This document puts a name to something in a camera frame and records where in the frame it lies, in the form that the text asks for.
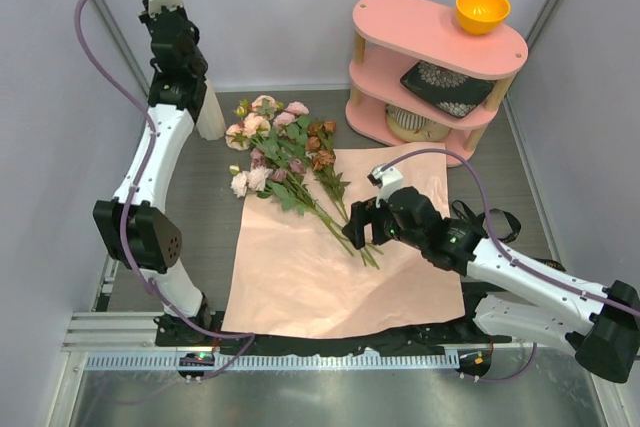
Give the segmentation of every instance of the rose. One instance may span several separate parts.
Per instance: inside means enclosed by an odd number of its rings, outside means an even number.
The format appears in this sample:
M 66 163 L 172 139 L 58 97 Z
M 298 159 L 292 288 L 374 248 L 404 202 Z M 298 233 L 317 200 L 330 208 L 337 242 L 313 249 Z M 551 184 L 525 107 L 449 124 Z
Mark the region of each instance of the rose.
M 274 110 L 278 109 L 278 103 L 276 102 L 276 99 L 274 99 L 270 95 L 261 95 L 258 98 L 256 98 L 256 100 L 251 102 L 251 111 L 256 112 L 259 107 L 262 107 L 262 102 L 264 100 L 269 102 L 269 107 L 271 107 L 272 109 Z
M 289 162 L 289 168 L 294 174 L 304 175 L 307 173 L 307 169 L 304 168 L 304 164 L 300 159 L 293 159 L 291 162 Z
M 244 129 L 240 124 L 233 124 L 227 129 L 224 140 L 228 147 L 235 150 L 247 150 L 249 148 L 249 139 L 244 135 Z
M 320 131 L 320 128 L 322 127 L 322 124 L 319 122 L 314 122 L 313 124 L 311 124 L 309 126 L 309 128 L 307 129 L 307 133 L 309 135 L 318 135 L 318 132 Z
M 320 150 L 320 147 L 322 147 L 322 142 L 320 142 L 320 139 L 315 136 L 309 137 L 307 139 L 307 144 L 304 146 L 307 152 L 315 152 L 316 150 Z
M 295 115 L 290 114 L 289 112 L 282 112 L 273 121 L 273 127 L 276 129 L 278 134 L 281 134 L 287 125 L 295 121 L 296 121 Z
M 335 134 L 338 129 L 338 125 L 333 121 L 326 121 L 322 124 L 322 130 L 324 130 L 327 134 Z
M 249 139 L 259 134 L 262 137 L 267 135 L 271 130 L 269 121 L 261 115 L 251 113 L 244 119 L 244 135 Z
M 287 178 L 287 171 L 284 169 L 277 169 L 273 174 L 269 176 L 269 180 L 273 180 L 274 182 L 278 182 L 281 184 L 284 182 L 284 179 Z
M 266 167 L 256 167 L 255 169 L 251 169 L 249 175 L 247 176 L 249 182 L 249 188 L 251 190 L 255 190 L 256 192 L 262 192 L 266 185 L 267 179 L 273 170 L 267 169 Z
M 240 172 L 238 175 L 234 175 L 231 179 L 231 190 L 236 194 L 236 197 L 244 197 L 247 195 L 247 182 L 249 181 L 247 172 Z
M 251 151 L 251 168 L 255 169 L 257 167 L 266 167 L 267 161 L 264 158 L 264 152 L 260 149 L 254 148 Z
M 309 109 L 302 102 L 291 102 L 284 111 L 293 115 L 307 115 L 309 113 Z
M 325 167 L 335 163 L 335 161 L 335 155 L 330 154 L 326 150 L 321 150 L 313 159 L 311 159 L 311 166 L 313 167 L 314 172 L 318 172 Z

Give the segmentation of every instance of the cable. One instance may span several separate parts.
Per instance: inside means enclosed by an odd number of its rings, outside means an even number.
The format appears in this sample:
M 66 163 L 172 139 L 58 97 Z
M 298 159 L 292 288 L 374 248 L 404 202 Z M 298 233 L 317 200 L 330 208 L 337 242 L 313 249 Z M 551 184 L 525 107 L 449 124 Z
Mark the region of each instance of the cable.
M 153 122 L 153 119 L 151 118 L 151 115 L 149 115 L 149 112 L 147 111 L 147 106 L 144 103 L 140 102 L 140 100 L 138 100 L 136 97 L 134 97 L 134 95 L 131 94 L 131 92 L 129 92 L 111 74 L 109 74 L 109 72 L 107 72 L 107 70 L 100 63 L 100 61 L 98 61 L 98 59 L 95 57 L 95 55 L 89 48 L 89 45 L 87 44 L 87 41 L 84 36 L 84 32 L 82 30 L 82 23 L 81 23 L 82 11 L 88 1 L 89 0 L 79 0 L 78 3 L 76 4 L 76 8 L 74 12 L 73 23 L 75 27 L 76 37 L 78 38 L 78 42 L 80 43 L 80 46 L 82 47 L 82 50 L 84 51 L 85 55 L 87 56 L 89 61 L 93 64 L 93 66 L 98 70 L 98 72 L 100 72 L 100 74 L 111 85 L 113 85 L 122 95 L 124 95 L 136 107 L 136 109 L 138 109 L 138 111 L 140 111 L 147 125 L 149 126 L 149 130 L 151 132 L 151 135 L 149 138 L 149 145 L 147 146 L 147 150 L 145 151 L 144 157 L 140 162 L 140 167 L 138 168 L 138 171 L 133 177 L 133 180 L 129 187 L 129 192 L 127 194 L 126 200 L 124 202 L 124 206 L 122 208 L 122 215 L 120 216 L 120 241 L 122 243 L 122 249 L 124 251 L 124 255 L 127 259 L 127 262 L 129 263 L 129 266 L 131 267 L 131 270 L 133 271 L 135 276 L 138 278 L 140 282 L 142 282 L 145 290 L 148 293 L 156 295 L 164 305 L 169 307 L 172 312 L 174 312 L 185 324 L 187 324 L 192 329 L 200 332 L 201 334 L 204 334 L 208 337 L 212 337 L 215 339 L 222 339 L 222 340 L 249 339 L 247 343 L 242 347 L 242 349 L 240 349 L 240 351 L 231 360 L 229 360 L 229 362 L 227 362 L 225 365 L 223 365 L 219 369 L 203 376 L 203 379 L 210 379 L 226 371 L 233 364 L 233 362 L 235 362 L 242 354 L 244 354 L 249 348 L 249 346 L 255 340 L 255 334 L 250 334 L 250 333 L 249 334 L 219 334 L 216 332 L 211 332 L 206 329 L 203 329 L 199 325 L 193 323 L 187 316 L 185 316 L 182 312 L 180 312 L 180 310 L 178 310 L 174 305 L 172 305 L 171 302 L 169 302 L 169 300 L 160 292 L 160 290 L 158 289 L 158 286 L 156 285 L 153 279 L 151 279 L 150 281 L 147 281 L 143 277 L 142 272 L 140 272 L 140 267 L 136 263 L 136 260 L 131 252 L 131 247 L 129 246 L 129 241 L 127 239 L 127 221 L 129 217 L 129 211 L 131 209 L 131 204 L 133 202 L 133 197 L 138 189 L 138 183 L 140 182 L 140 179 L 144 174 L 144 170 L 147 167 L 147 164 L 149 163 L 149 159 L 151 158 L 153 149 L 155 147 L 157 130 L 156 130 L 156 125 Z
M 505 247 L 502 245 L 502 243 L 500 242 L 500 240 L 498 239 L 497 235 L 495 234 L 495 231 L 493 230 L 493 222 L 491 220 L 491 214 L 489 212 L 489 200 L 487 198 L 487 192 L 484 188 L 484 185 L 482 184 L 482 181 L 480 180 L 480 176 L 478 175 L 478 172 L 476 172 L 476 170 L 471 166 L 471 164 L 461 155 L 452 152 L 450 150 L 446 150 L 446 149 L 419 149 L 419 150 L 415 150 L 413 152 L 409 152 L 408 154 L 404 154 L 401 155 L 400 157 L 398 157 L 395 160 L 392 160 L 391 162 L 389 162 L 388 164 L 386 164 L 384 167 L 382 167 L 382 171 L 385 171 L 391 167 L 393 167 L 394 165 L 402 162 L 403 160 L 406 160 L 410 157 L 413 157 L 415 155 L 419 155 L 419 154 L 445 154 L 445 155 L 449 155 L 451 157 L 454 157 L 456 159 L 458 159 L 471 173 L 471 175 L 473 176 L 473 179 L 476 182 L 476 185 L 478 186 L 478 190 L 480 191 L 480 197 L 482 197 L 482 206 L 484 209 L 484 214 L 485 214 L 485 218 L 486 218 L 486 222 L 487 222 L 487 231 L 489 233 L 489 237 L 491 238 L 491 241 L 493 242 L 493 244 L 496 246 L 496 249 L 498 249 L 498 251 L 512 264 L 515 265 L 517 267 L 520 267 L 522 270 L 524 270 L 525 272 L 527 272 L 530 275 L 533 275 L 534 277 L 537 277 L 541 280 L 544 280 L 545 282 L 555 286 L 555 287 L 559 287 L 563 290 L 566 290 L 567 292 L 570 292 L 572 294 L 576 294 L 580 297 L 586 297 L 588 299 L 591 300 L 595 300 L 597 302 L 600 302 L 602 304 L 608 305 L 610 307 L 614 307 L 618 310 L 621 310 L 627 314 L 631 314 L 634 317 L 640 317 L 640 311 L 633 309 L 631 307 L 628 307 L 624 304 L 621 304 L 620 302 L 616 302 L 615 300 L 611 300 L 611 299 L 607 299 L 606 297 L 602 297 L 600 295 L 596 295 L 596 294 L 592 294 L 591 292 L 586 292 L 583 291 L 581 289 L 578 289 L 576 287 L 573 287 L 571 285 L 565 284 L 564 282 L 561 282 L 559 280 L 554 279 L 553 277 L 549 277 L 548 275 L 545 275 L 542 272 L 538 272 L 537 270 L 535 270 L 532 267 L 529 267 L 528 265 L 520 262 L 518 259 L 515 259 L 511 254 L 509 254 L 509 252 L 507 252 L 507 250 L 505 249 Z
M 533 365 L 533 360 L 536 358 L 536 354 L 538 353 L 538 344 L 533 343 L 533 347 L 531 348 L 531 356 L 527 363 L 524 364 L 524 367 L 520 369 L 515 374 L 511 374 L 508 377 L 503 377 L 502 379 L 485 379 L 484 377 L 480 377 L 477 375 L 471 374 L 462 374 L 465 379 L 472 379 L 474 382 L 482 382 L 484 384 L 502 384 L 503 382 L 509 382 L 511 380 L 516 380 L 522 377 L 527 370 Z

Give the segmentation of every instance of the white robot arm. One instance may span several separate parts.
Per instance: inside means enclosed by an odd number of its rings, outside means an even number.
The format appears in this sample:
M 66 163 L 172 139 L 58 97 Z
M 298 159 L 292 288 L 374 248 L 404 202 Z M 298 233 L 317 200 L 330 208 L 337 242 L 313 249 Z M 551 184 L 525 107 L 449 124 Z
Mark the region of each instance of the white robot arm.
M 371 224 L 376 245 L 399 240 L 419 249 L 437 268 L 512 292 L 532 305 L 488 295 L 475 311 L 480 330 L 554 347 L 600 377 L 626 382 L 640 347 L 637 317 L 628 312 L 640 306 L 633 287 L 620 281 L 611 287 L 588 282 L 496 245 L 482 228 L 443 218 L 426 196 L 403 188 L 395 167 L 378 167 L 369 179 L 380 188 L 379 195 L 354 203 L 343 229 L 356 248 L 364 246 L 364 227 Z
M 164 215 L 165 202 L 176 161 L 194 126 L 210 140 L 222 137 L 225 125 L 205 75 L 207 62 L 197 47 L 198 29 L 188 19 L 182 0 L 143 0 L 143 4 L 145 11 L 140 20 L 149 30 L 154 54 L 148 114 L 155 129 L 146 125 L 125 179 L 111 201 L 96 203 L 93 214 L 111 257 L 130 267 L 118 226 L 136 173 L 146 162 L 131 200 L 127 242 L 144 279 L 153 280 L 162 296 L 170 301 L 164 307 L 165 323 L 176 327 L 176 338 L 187 333 L 187 339 L 193 337 L 197 342 L 199 336 L 188 326 L 178 328 L 181 322 L 172 307 L 208 329 L 207 300 L 182 265 L 182 237 Z M 155 144 L 145 161 L 151 136 L 155 136 Z

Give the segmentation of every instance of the pink wooden shelf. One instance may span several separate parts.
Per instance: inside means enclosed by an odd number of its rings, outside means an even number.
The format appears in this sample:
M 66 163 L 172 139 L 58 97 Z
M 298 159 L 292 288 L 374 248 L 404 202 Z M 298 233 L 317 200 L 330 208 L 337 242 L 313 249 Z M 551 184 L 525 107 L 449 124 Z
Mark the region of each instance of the pink wooden shelf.
M 351 101 L 347 103 L 347 122 L 353 130 L 359 134 L 370 137 L 386 145 L 401 145 L 406 142 L 396 137 L 387 126 L 385 114 L 385 103 L 367 95 L 362 95 L 358 105 Z M 445 148 L 460 154 L 465 159 L 473 155 L 464 149 L 465 141 L 469 135 L 468 131 L 452 130 L 444 139 Z M 447 157 L 447 166 L 454 167 L 460 162 L 453 157 Z
M 469 35 L 453 8 L 429 0 L 361 0 L 353 20 L 370 42 L 478 79 L 511 77 L 527 60 L 527 44 L 511 27 Z
M 384 47 L 367 47 L 364 62 L 351 61 L 349 74 L 365 94 L 454 129 L 475 129 L 493 120 L 497 111 L 489 112 L 484 105 L 479 105 L 466 117 L 456 119 L 409 92 L 400 83 L 400 77 L 416 62 L 413 57 Z

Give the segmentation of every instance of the wrapping paper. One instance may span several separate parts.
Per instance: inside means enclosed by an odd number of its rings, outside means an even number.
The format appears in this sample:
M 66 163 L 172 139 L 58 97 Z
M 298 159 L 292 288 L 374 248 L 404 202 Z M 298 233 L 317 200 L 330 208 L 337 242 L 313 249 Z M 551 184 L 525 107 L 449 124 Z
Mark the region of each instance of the wrapping paper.
M 347 210 L 352 202 L 377 195 L 367 180 L 375 166 L 426 147 L 442 144 L 336 150 L 336 171 L 351 182 L 345 193 Z M 416 187 L 449 215 L 444 155 L 418 155 L 397 168 L 405 186 Z M 312 195 L 340 219 L 313 176 L 306 180 Z M 457 274 L 436 269 L 400 242 L 389 241 L 380 249 L 384 255 L 374 253 L 380 270 L 365 267 L 315 216 L 299 217 L 269 200 L 247 197 L 223 329 L 327 339 L 464 315 Z

